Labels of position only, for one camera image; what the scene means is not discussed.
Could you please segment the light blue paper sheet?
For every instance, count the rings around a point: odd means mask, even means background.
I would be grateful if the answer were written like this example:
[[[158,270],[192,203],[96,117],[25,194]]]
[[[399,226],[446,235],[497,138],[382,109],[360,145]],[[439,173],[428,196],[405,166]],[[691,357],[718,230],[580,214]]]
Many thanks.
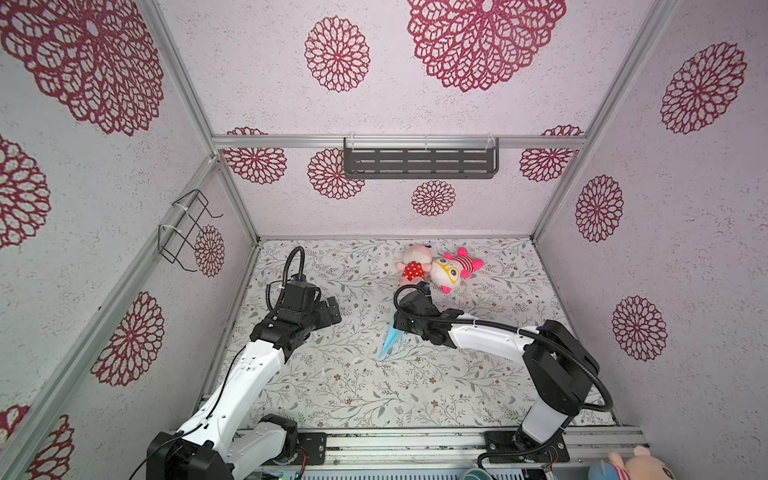
[[[387,358],[387,356],[392,352],[393,348],[398,343],[398,341],[402,338],[403,335],[404,335],[404,332],[398,329],[396,326],[396,322],[393,321],[388,330],[384,345],[381,348],[381,352],[378,357],[379,361],[383,361]]]

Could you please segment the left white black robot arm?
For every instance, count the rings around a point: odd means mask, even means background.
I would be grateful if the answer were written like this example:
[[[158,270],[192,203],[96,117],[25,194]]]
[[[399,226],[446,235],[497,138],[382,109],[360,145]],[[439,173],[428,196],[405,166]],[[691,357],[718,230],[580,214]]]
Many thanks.
[[[147,448],[147,479],[244,479],[266,463],[303,462],[297,423],[276,414],[250,433],[236,432],[260,393],[310,335],[340,323],[339,303],[319,287],[291,281],[255,325],[212,396],[173,433],[160,432]]]

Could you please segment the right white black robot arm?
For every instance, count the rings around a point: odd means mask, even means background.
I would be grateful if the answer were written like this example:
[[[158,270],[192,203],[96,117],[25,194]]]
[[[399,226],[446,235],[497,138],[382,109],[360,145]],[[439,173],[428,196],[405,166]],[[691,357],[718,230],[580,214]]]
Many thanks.
[[[435,346],[476,350],[526,368],[537,399],[514,437],[532,452],[557,441],[584,410],[609,412],[613,399],[599,378],[594,357],[560,322],[514,327],[479,319],[461,310],[439,310],[425,283],[406,285],[393,294],[396,331],[416,335]]]

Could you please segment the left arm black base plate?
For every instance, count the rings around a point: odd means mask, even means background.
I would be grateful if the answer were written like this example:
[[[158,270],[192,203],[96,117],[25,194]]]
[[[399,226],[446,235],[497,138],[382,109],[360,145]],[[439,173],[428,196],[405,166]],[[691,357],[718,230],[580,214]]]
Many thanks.
[[[325,432],[298,432],[286,436],[283,450],[266,466],[316,466],[325,463],[328,435]]]

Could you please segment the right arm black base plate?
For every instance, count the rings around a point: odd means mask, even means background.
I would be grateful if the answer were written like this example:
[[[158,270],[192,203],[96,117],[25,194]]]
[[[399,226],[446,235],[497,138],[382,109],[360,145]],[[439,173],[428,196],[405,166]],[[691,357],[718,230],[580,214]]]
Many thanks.
[[[494,430],[484,434],[487,459],[491,463],[565,463],[570,460],[562,433],[537,442],[522,431]]]

